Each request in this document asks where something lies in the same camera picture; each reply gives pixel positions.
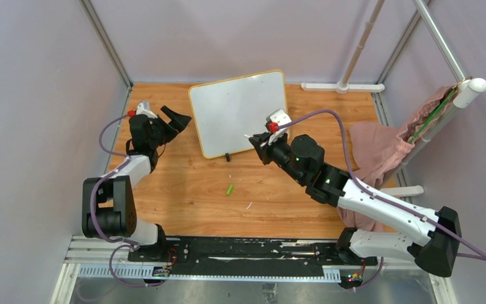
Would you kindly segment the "yellow framed whiteboard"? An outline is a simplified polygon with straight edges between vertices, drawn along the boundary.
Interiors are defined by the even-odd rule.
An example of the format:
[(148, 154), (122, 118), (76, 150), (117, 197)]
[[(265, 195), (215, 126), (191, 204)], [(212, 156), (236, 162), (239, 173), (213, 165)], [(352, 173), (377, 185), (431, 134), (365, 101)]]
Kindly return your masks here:
[(288, 112), (281, 70), (194, 85), (188, 95), (207, 159), (253, 149), (246, 136), (266, 132), (265, 124), (277, 110)]

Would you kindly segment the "green marker cap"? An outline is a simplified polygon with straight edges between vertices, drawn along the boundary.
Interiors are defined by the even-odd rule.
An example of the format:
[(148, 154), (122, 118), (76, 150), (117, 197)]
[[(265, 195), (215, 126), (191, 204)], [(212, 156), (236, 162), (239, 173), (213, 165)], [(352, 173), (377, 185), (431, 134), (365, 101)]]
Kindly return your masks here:
[(232, 192), (233, 192), (233, 190), (234, 190), (234, 185), (233, 184), (229, 185), (229, 187), (228, 187), (228, 189), (226, 191), (226, 195), (227, 196), (231, 195)]

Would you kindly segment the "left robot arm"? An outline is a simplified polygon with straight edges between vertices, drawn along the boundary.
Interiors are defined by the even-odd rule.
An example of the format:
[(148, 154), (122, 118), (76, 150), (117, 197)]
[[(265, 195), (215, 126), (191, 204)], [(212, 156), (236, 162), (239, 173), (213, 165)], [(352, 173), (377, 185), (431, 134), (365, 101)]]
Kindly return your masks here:
[(84, 180), (82, 186), (83, 235), (107, 243), (124, 243), (154, 262), (164, 260), (170, 252), (166, 235), (160, 225), (137, 216), (133, 189), (153, 173), (159, 160), (158, 148), (174, 140), (192, 120), (167, 106), (161, 111), (168, 122), (151, 111), (147, 101), (125, 114), (131, 138), (120, 154), (123, 161), (100, 177)]

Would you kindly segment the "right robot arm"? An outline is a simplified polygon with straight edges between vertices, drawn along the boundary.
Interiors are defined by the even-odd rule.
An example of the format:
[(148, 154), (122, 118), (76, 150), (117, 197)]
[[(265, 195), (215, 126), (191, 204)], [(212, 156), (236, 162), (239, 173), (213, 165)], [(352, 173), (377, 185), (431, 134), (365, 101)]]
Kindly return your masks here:
[(458, 213), (439, 211), (407, 203), (383, 193), (324, 161), (325, 150), (308, 135), (287, 142), (287, 135), (270, 141), (269, 132), (249, 136), (259, 159), (275, 163), (313, 200), (366, 215), (394, 229), (371, 232), (345, 228), (336, 244), (340, 262), (352, 264), (359, 258), (386, 257), (414, 262), (439, 277), (450, 277), (458, 255)]

